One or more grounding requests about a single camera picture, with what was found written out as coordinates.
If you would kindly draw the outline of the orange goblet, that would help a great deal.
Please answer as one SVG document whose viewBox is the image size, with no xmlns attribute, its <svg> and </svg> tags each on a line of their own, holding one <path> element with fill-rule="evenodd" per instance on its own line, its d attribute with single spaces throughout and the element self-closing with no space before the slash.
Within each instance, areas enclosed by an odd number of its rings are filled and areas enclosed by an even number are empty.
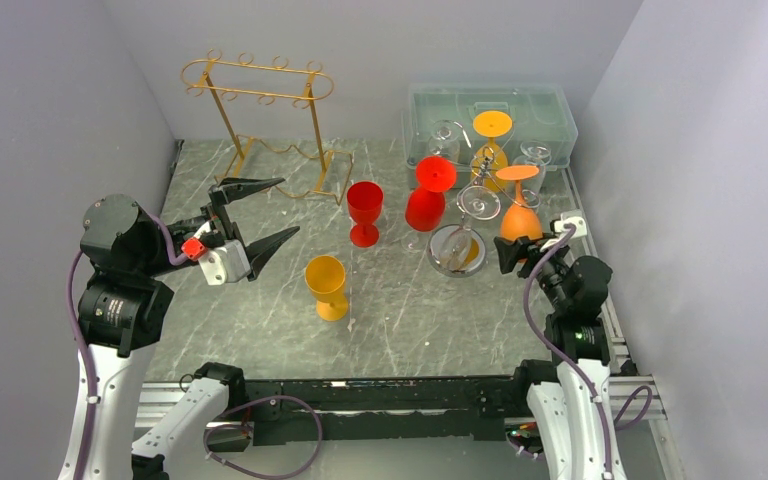
<svg viewBox="0 0 768 480">
<path fill-rule="evenodd" d="M 537 241 L 543 237 L 543 231 L 535 211 L 528 207 L 522 193 L 522 182 L 539 173 L 534 165 L 512 165 L 499 169 L 496 178 L 505 182 L 513 182 L 515 197 L 512 205 L 506 211 L 500 226 L 500 237 L 508 241 L 516 241 L 521 237 Z"/>
</svg>

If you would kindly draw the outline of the tall clear flute glass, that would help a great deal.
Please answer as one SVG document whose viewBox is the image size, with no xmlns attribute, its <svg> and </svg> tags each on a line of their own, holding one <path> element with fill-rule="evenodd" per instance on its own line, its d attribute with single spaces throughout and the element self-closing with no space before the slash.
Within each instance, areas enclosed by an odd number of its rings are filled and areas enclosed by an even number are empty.
<svg viewBox="0 0 768 480">
<path fill-rule="evenodd" d="M 444 240 L 439 260 L 448 271 L 464 271 L 469 264 L 467 257 L 472 247 L 472 223 L 495 218 L 501 202 L 496 193 L 483 185 L 465 187 L 457 196 L 462 211 L 459 226 Z"/>
</svg>

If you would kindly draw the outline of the clear ribbed wine glass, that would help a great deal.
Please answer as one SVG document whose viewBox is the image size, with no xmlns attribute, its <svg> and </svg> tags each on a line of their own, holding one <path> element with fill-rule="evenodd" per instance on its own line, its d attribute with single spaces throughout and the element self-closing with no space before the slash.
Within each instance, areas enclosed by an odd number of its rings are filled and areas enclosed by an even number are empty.
<svg viewBox="0 0 768 480">
<path fill-rule="evenodd" d="M 535 166 L 538 173 L 521 183 L 521 192 L 525 203 L 532 209 L 541 204 L 540 190 L 547 174 L 547 167 L 552 159 L 550 147 L 540 141 L 524 141 L 520 144 L 521 154 L 513 161 L 514 165 Z"/>
</svg>

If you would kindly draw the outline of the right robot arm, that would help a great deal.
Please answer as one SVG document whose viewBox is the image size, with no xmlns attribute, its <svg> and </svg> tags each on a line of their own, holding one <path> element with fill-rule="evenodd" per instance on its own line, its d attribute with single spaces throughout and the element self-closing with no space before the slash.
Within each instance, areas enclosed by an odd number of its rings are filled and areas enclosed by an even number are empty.
<svg viewBox="0 0 768 480">
<path fill-rule="evenodd" d="M 584 255 L 567 263 L 566 242 L 497 237 L 502 273 L 516 271 L 550 301 L 544 328 L 534 330 L 552 354 L 549 363 L 524 365 L 511 388 L 517 411 L 533 415 L 553 479 L 624 479 L 610 405 L 609 341 L 601 318 L 611 268 Z"/>
</svg>

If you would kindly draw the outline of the gold wire glass rack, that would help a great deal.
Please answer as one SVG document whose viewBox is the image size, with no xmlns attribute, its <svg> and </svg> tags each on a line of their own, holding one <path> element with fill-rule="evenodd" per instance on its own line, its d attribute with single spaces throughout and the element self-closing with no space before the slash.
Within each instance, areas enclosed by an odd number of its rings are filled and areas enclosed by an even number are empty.
<svg viewBox="0 0 768 480">
<path fill-rule="evenodd" d="M 295 153 L 319 166 L 318 176 L 310 188 L 292 193 L 280 187 L 278 191 L 282 195 L 291 199 L 321 196 L 334 200 L 338 206 L 343 203 L 350 186 L 355 158 L 349 151 L 327 149 L 324 145 L 317 105 L 333 94 L 336 83 L 324 71 L 322 63 L 309 61 L 304 67 L 297 68 L 291 65 L 287 57 L 277 55 L 265 65 L 257 63 L 254 55 L 249 52 L 242 52 L 234 59 L 226 59 L 221 50 L 211 49 L 203 57 L 185 64 L 179 78 L 189 95 L 211 96 L 230 135 L 235 153 L 224 172 L 214 177 L 216 181 L 239 177 L 248 163 L 251 150 L 258 145 L 278 156 Z M 251 97 L 261 106 L 287 101 L 293 108 L 308 112 L 315 150 L 308 153 L 297 143 L 279 148 L 261 137 L 236 132 L 225 105 L 240 97 Z"/>
</svg>

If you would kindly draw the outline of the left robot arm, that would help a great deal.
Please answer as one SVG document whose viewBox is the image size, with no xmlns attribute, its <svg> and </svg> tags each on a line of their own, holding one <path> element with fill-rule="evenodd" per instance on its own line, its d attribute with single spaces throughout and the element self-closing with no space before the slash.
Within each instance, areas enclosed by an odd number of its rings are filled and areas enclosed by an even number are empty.
<svg viewBox="0 0 768 480">
<path fill-rule="evenodd" d="M 173 224 L 125 194 L 87 209 L 79 257 L 93 274 L 82 295 L 67 300 L 79 384 L 62 478 L 173 479 L 208 451 L 211 421 L 250 413 L 243 371 L 210 362 L 158 423 L 135 433 L 143 383 L 174 296 L 161 276 L 198 267 L 211 286 L 257 279 L 295 229 L 246 243 L 226 208 L 276 185 L 276 179 L 225 178 L 210 187 L 197 216 Z"/>
</svg>

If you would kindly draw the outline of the clear stemless glass front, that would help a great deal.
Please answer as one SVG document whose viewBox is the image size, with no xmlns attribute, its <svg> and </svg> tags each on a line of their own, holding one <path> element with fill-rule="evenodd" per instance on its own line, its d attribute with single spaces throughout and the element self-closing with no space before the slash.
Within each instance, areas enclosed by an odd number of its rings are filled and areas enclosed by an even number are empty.
<svg viewBox="0 0 768 480">
<path fill-rule="evenodd" d="M 428 141 L 428 155 L 445 158 L 453 164 L 458 164 L 462 134 L 462 125 L 454 120 L 435 122 Z"/>
</svg>

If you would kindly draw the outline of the silver wire glass rack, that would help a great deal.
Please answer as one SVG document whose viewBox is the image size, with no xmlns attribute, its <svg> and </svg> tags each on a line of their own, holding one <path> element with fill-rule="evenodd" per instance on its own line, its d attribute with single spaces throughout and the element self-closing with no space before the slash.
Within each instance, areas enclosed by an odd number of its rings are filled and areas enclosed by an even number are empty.
<svg viewBox="0 0 768 480">
<path fill-rule="evenodd" d="M 489 247 L 475 224 L 490 221 L 500 214 L 505 182 L 514 183 L 517 192 L 503 216 L 502 236 L 509 241 L 520 237 L 531 240 L 543 237 L 536 212 L 526 203 L 521 189 L 521 183 L 537 176 L 539 169 L 529 165 L 510 167 L 506 154 L 497 143 L 497 139 L 512 128 L 513 120 L 501 111 L 480 113 L 473 120 L 473 129 L 486 139 L 486 143 L 476 151 L 470 164 L 472 180 L 456 196 L 461 219 L 457 224 L 438 228 L 428 243 L 431 265 L 445 276 L 470 277 L 484 267 Z"/>
</svg>

